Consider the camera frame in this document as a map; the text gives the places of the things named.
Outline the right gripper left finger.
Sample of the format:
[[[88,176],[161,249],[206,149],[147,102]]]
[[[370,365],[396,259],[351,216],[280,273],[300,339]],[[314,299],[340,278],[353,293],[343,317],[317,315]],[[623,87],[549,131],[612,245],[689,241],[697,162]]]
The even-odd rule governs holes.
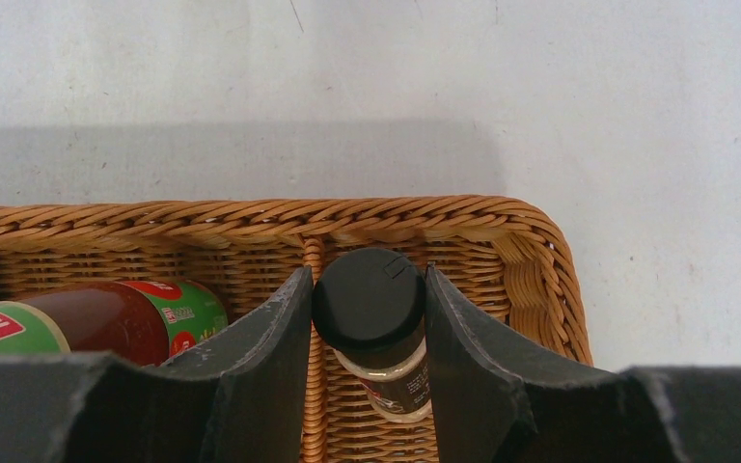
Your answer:
[[[312,272],[159,367],[0,355],[0,462],[295,462]]]

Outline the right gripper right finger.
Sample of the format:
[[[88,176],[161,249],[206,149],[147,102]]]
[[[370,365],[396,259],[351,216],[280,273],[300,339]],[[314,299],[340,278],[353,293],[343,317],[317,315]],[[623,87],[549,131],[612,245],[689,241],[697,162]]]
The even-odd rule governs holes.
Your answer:
[[[426,271],[444,462],[741,462],[741,367],[613,373],[565,358]]]

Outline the yellow-cap sauce bottle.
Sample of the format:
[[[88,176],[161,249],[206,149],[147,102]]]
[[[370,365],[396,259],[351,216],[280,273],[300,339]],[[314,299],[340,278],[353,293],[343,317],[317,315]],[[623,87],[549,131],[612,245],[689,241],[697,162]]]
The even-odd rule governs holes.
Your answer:
[[[157,366],[229,323],[215,292],[192,281],[77,284],[0,301],[0,354],[110,351]]]

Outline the small black pepper jar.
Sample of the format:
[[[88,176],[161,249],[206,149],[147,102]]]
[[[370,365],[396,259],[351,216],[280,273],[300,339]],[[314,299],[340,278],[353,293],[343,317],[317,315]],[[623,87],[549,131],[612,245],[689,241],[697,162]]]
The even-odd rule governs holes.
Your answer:
[[[425,300],[423,271],[375,247],[335,259],[314,288],[317,333],[389,422],[418,422],[431,411]]]

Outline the brown wicker divided basket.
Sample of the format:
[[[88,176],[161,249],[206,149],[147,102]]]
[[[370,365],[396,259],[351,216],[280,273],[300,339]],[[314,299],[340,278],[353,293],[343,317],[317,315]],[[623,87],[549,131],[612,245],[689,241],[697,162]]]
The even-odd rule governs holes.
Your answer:
[[[182,275],[235,316],[291,271],[379,246],[432,262],[510,328],[590,364],[570,249],[531,204],[501,197],[0,206],[0,291]]]

